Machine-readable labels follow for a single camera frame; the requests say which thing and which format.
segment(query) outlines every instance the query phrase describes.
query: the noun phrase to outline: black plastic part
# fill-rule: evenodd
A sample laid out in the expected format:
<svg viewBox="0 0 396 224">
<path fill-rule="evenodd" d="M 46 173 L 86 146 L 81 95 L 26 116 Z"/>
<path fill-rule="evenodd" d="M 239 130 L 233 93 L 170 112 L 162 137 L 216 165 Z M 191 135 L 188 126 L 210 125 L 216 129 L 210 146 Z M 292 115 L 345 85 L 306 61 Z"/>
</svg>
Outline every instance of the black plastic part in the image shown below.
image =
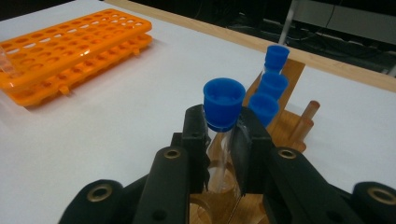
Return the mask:
<svg viewBox="0 0 396 224">
<path fill-rule="evenodd" d="M 132 223 L 147 179 L 148 176 L 145 175 L 122 190 L 118 208 L 112 218 L 111 224 Z"/>
<path fill-rule="evenodd" d="M 103 197 L 102 201 L 92 202 Z M 122 185 L 112 180 L 98 180 L 84 187 L 67 206 L 60 224 L 111 223 L 122 195 Z"/>
<path fill-rule="evenodd" d="M 281 222 L 283 217 L 273 213 L 271 223 L 363 223 L 347 203 L 338 195 L 300 152 L 291 148 L 273 148 L 267 155 L 266 164 L 270 176 L 267 186 L 275 185 L 277 191 L 264 192 L 265 207 L 271 210 L 271 200 L 282 198 L 290 211 L 291 221 Z"/>
<path fill-rule="evenodd" d="M 396 223 L 396 190 L 388 186 L 359 183 L 353 189 L 350 204 L 365 223 Z"/>
<path fill-rule="evenodd" d="M 133 223 L 189 222 L 189 155 L 182 147 L 157 152 Z"/>
<path fill-rule="evenodd" d="M 241 194 L 262 193 L 264 185 L 264 154 L 273 147 L 270 134 L 256 115 L 242 107 L 233 129 L 230 153 Z"/>
<path fill-rule="evenodd" d="M 206 148 L 210 141 L 203 105 L 190 107 L 186 110 L 183 133 L 174 133 L 171 146 L 184 147 L 189 152 L 191 193 L 201 193 L 209 181 Z"/>
</svg>

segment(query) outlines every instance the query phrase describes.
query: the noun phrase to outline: rack hole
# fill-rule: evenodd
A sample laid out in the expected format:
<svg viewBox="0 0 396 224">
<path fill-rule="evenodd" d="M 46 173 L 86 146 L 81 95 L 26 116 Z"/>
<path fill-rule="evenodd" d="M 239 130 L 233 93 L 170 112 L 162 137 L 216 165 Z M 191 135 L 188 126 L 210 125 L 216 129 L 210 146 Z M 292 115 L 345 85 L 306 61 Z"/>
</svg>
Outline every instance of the rack hole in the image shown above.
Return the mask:
<svg viewBox="0 0 396 224">
<path fill-rule="evenodd" d="M 25 59 L 23 61 L 21 61 L 21 64 L 29 64 L 29 63 L 34 63 L 35 59 Z"/>
<path fill-rule="evenodd" d="M 58 75 L 58 78 L 61 80 L 65 80 L 65 79 L 67 79 L 67 75 L 61 73 Z"/>
<path fill-rule="evenodd" d="M 20 50 L 19 49 L 11 49 L 11 50 L 7 51 L 7 54 L 13 54 L 13 53 L 16 53 L 18 51 L 20 51 Z"/>
<path fill-rule="evenodd" d="M 50 30 L 48 30 L 46 33 L 55 33 L 55 32 L 56 32 L 55 29 L 50 29 Z"/>
<path fill-rule="evenodd" d="M 123 31 L 122 30 L 117 30 L 117 31 L 115 31 L 115 32 L 113 32 L 115 35 L 120 35 L 120 34 L 122 34 L 123 33 Z"/>
<path fill-rule="evenodd" d="M 62 55 L 63 56 L 70 56 L 70 55 L 72 55 L 74 52 L 72 51 L 72 50 L 68 50 L 68 51 L 65 51 Z"/>
<path fill-rule="evenodd" d="M 87 32 L 94 32 L 96 30 L 96 28 L 89 28 L 87 29 Z"/>
<path fill-rule="evenodd" d="M 49 41 L 50 41 L 49 37 L 39 40 L 39 42 L 41 42 L 41 43 L 45 43 L 45 42 L 49 42 Z"/>
<path fill-rule="evenodd" d="M 82 70 L 79 69 L 79 68 L 76 68 L 76 67 L 71 68 L 71 71 L 72 71 L 73 73 L 82 73 Z"/>
<path fill-rule="evenodd" d="M 94 66 L 94 63 L 93 63 L 93 62 L 90 62 L 90 61 L 86 61 L 86 62 L 85 62 L 85 65 L 87 65 L 87 66 Z"/>
<path fill-rule="evenodd" d="M 30 43 L 30 44 L 27 44 L 27 45 L 25 45 L 23 47 L 26 48 L 26 49 L 29 49 L 29 48 L 32 48 L 34 46 L 35 46 L 35 43 Z"/>
<path fill-rule="evenodd" d="M 62 50 L 64 50 L 64 47 L 58 47 L 58 48 L 55 48 L 54 50 L 56 50 L 56 51 L 62 51 Z"/>
<path fill-rule="evenodd" d="M 1 45 L 1 47 L 2 47 L 3 49 L 9 48 L 9 47 L 11 47 L 11 46 L 12 46 L 11 44 L 3 44 L 3 45 Z"/>
<path fill-rule="evenodd" d="M 30 67 L 29 67 L 29 70 L 30 70 L 30 71 L 37 71 L 37 70 L 40 69 L 42 66 L 43 66 L 43 64 L 37 63 L 37 64 L 34 64 L 34 65 L 30 66 Z"/>
<path fill-rule="evenodd" d="M 100 44 L 102 42 L 102 40 L 100 39 L 95 39 L 93 41 L 91 41 L 92 44 Z"/>
<path fill-rule="evenodd" d="M 112 37 L 113 37 L 113 35 L 105 35 L 105 36 L 103 36 L 104 39 L 110 39 Z"/>
<path fill-rule="evenodd" d="M 83 40 L 90 40 L 93 38 L 93 35 L 85 35 L 82 37 Z"/>
<path fill-rule="evenodd" d="M 81 45 L 81 46 L 78 46 L 78 48 L 79 48 L 79 49 L 82 49 L 82 50 L 87 50 L 87 49 L 90 48 L 90 46 L 88 46 L 88 45 Z"/>
<path fill-rule="evenodd" d="M 43 50 L 43 48 L 35 48 L 35 49 L 30 50 L 30 52 L 31 52 L 31 53 L 38 53 L 38 52 L 40 52 L 41 50 Z"/>
<path fill-rule="evenodd" d="M 85 34 L 83 32 L 76 32 L 75 35 L 76 36 L 82 36 L 82 35 L 85 35 Z"/>
<path fill-rule="evenodd" d="M 42 85 L 43 87 L 47 88 L 47 87 L 50 87 L 50 86 L 52 85 L 52 83 L 50 83 L 50 82 L 43 82 L 41 85 Z"/>
<path fill-rule="evenodd" d="M 27 38 L 17 39 L 15 42 L 17 42 L 17 43 L 23 43 L 23 42 L 26 42 L 27 40 L 28 40 Z"/>
<path fill-rule="evenodd" d="M 53 57 L 53 58 L 48 59 L 48 60 L 47 60 L 47 63 L 56 63 L 56 62 L 58 62 L 58 61 L 59 61 L 59 58 Z"/>
<path fill-rule="evenodd" d="M 65 42 L 65 41 L 69 41 L 71 39 L 72 39 L 71 37 L 62 37 L 61 41 Z"/>
<path fill-rule="evenodd" d="M 106 57 L 98 55 L 98 56 L 96 56 L 96 59 L 99 60 L 99 61 L 105 61 Z"/>
<path fill-rule="evenodd" d="M 12 58 L 13 59 L 21 59 L 21 58 L 26 57 L 26 55 L 27 54 L 25 54 L 25 53 L 19 53 L 19 54 L 14 55 Z"/>
<path fill-rule="evenodd" d="M 39 57 L 39 58 L 45 58 L 48 56 L 50 56 L 50 52 L 42 52 L 39 55 L 37 55 L 37 57 Z"/>
<path fill-rule="evenodd" d="M 55 47 L 55 46 L 57 46 L 58 45 L 58 43 L 57 42 L 50 42 L 50 43 L 48 43 L 47 44 L 47 47 Z"/>
<path fill-rule="evenodd" d="M 32 35 L 32 38 L 39 38 L 41 36 L 43 36 L 43 35 L 42 34 L 34 34 L 34 35 Z"/>
</svg>

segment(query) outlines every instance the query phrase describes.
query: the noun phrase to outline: blue tube cap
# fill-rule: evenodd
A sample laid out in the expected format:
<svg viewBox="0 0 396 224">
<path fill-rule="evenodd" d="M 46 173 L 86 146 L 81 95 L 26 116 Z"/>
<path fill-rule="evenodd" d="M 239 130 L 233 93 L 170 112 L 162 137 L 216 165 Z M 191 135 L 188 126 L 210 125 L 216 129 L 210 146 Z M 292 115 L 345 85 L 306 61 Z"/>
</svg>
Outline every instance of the blue tube cap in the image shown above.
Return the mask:
<svg viewBox="0 0 396 224">
<path fill-rule="evenodd" d="M 257 92 L 265 93 L 278 100 L 288 87 L 288 79 L 278 73 L 264 73 Z"/>
<path fill-rule="evenodd" d="M 290 50 L 282 45 L 271 45 L 265 55 L 265 68 L 269 71 L 280 72 L 288 59 Z"/>
<path fill-rule="evenodd" d="M 251 109 L 265 128 L 271 123 L 279 110 L 277 101 L 268 94 L 256 93 L 248 102 Z"/>
<path fill-rule="evenodd" d="M 220 77 L 204 86 L 204 111 L 207 125 L 224 133 L 235 125 L 245 98 L 244 86 L 230 78 Z"/>
</svg>

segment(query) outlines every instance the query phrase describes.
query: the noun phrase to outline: table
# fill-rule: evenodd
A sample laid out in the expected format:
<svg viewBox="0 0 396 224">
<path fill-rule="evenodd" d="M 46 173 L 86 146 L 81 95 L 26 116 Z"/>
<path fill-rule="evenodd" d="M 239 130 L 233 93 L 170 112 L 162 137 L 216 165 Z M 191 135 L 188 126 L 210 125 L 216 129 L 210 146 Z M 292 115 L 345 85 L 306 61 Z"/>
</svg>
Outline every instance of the table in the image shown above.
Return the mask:
<svg viewBox="0 0 396 224">
<path fill-rule="evenodd" d="M 185 109 L 202 103 L 205 83 L 230 77 L 247 88 L 272 44 L 132 2 L 107 2 L 119 7 L 77 0 L 0 22 L 2 41 L 114 7 L 151 21 L 154 37 L 138 57 L 49 104 L 24 108 L 0 93 L 1 223 L 55 223 L 86 184 L 113 179 L 126 186 L 145 175 L 155 152 L 181 131 Z M 322 104 L 305 156 L 341 189 L 366 180 L 396 188 L 396 80 L 297 49 L 290 57 L 307 67 L 287 109 L 301 113 L 312 99 Z"/>
</svg>

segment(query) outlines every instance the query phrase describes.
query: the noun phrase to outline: screw hole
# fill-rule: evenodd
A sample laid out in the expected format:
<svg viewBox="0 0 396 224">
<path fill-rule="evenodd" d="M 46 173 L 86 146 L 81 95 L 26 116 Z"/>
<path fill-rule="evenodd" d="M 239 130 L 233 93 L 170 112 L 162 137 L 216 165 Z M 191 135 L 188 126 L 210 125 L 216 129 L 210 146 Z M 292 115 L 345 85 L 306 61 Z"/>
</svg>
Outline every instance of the screw hole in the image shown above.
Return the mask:
<svg viewBox="0 0 396 224">
<path fill-rule="evenodd" d="M 288 160 L 293 160 L 297 157 L 297 155 L 293 151 L 288 149 L 281 149 L 277 152 L 277 154 Z"/>
<path fill-rule="evenodd" d="M 396 205 L 396 195 L 391 192 L 380 188 L 369 188 L 367 190 L 369 195 L 376 201 L 388 205 Z"/>
<path fill-rule="evenodd" d="M 113 188 L 111 188 L 110 185 L 101 184 L 94 187 L 93 189 L 90 190 L 90 192 L 88 192 L 87 199 L 90 202 L 98 203 L 108 198 L 112 192 L 113 192 Z"/>
<path fill-rule="evenodd" d="M 164 153 L 165 158 L 167 159 L 175 159 L 180 156 L 180 152 L 176 149 L 169 149 Z"/>
</svg>

